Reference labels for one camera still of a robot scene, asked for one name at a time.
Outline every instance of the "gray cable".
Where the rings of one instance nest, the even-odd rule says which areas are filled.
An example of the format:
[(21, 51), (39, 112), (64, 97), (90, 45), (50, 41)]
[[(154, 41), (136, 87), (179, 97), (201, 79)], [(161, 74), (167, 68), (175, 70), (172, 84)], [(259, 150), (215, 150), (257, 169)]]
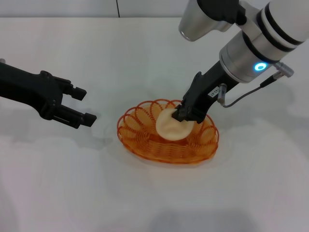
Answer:
[(261, 87), (258, 87), (258, 88), (254, 89), (254, 90), (251, 90), (250, 92), (245, 93), (245, 94), (242, 95), (241, 97), (237, 98), (237, 99), (236, 99), (235, 101), (233, 101), (231, 104), (229, 104), (229, 105), (221, 104), (221, 106), (223, 106), (224, 108), (229, 108), (229, 107), (235, 105), (237, 102), (239, 102), (239, 101), (240, 101), (241, 99), (243, 99), (244, 97), (247, 97), (248, 95), (250, 95), (250, 94), (252, 94), (252, 93), (254, 93), (254, 92), (256, 92), (256, 91), (258, 91), (258, 90), (260, 90), (260, 89), (261, 89)]

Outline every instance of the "label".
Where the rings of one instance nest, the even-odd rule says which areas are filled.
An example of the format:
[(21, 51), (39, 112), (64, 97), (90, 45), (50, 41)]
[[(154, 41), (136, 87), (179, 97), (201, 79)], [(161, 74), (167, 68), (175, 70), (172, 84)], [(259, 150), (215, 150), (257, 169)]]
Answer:
[(213, 98), (217, 96), (218, 93), (219, 93), (219, 87), (216, 87), (208, 94), (208, 96), (211, 96)]

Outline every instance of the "white table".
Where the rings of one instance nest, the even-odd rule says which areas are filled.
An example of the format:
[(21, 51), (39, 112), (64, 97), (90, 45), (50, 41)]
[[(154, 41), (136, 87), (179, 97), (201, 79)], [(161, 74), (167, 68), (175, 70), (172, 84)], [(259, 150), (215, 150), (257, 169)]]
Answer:
[[(63, 104), (98, 115), (78, 130), (0, 99), (1, 232), (307, 232), (309, 45), (283, 61), (295, 69), (224, 109), (210, 162), (142, 161), (116, 138), (116, 122), (144, 100), (180, 99), (238, 31), (195, 43), (178, 18), (2, 18), (0, 56), (86, 89)], [(229, 102), (274, 72), (228, 93)]]

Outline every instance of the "wire basket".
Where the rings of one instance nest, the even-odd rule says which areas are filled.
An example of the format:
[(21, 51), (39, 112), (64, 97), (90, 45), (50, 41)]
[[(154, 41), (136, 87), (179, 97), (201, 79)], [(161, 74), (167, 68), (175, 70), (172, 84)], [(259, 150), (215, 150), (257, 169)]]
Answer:
[(211, 159), (218, 148), (219, 132), (209, 116), (202, 123), (195, 123), (192, 132), (182, 140), (169, 141), (156, 132), (155, 122), (161, 111), (180, 103), (158, 99), (128, 109), (117, 123), (119, 140), (129, 151), (147, 160), (197, 164)]

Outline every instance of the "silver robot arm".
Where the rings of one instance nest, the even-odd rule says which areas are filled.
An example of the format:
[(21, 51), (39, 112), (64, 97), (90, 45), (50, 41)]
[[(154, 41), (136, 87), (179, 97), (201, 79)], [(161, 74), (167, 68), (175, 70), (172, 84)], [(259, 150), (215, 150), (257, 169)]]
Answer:
[(219, 61), (206, 74), (195, 76), (173, 118), (202, 122), (214, 102), (231, 106), (225, 106), (226, 92), (271, 66), (278, 72), (254, 91), (292, 76), (293, 70), (280, 60), (309, 37), (308, 9), (308, 0), (273, 0), (262, 10), (239, 0), (189, 0), (179, 25), (185, 39), (196, 41), (212, 30), (225, 32), (233, 24), (241, 31), (222, 48)]

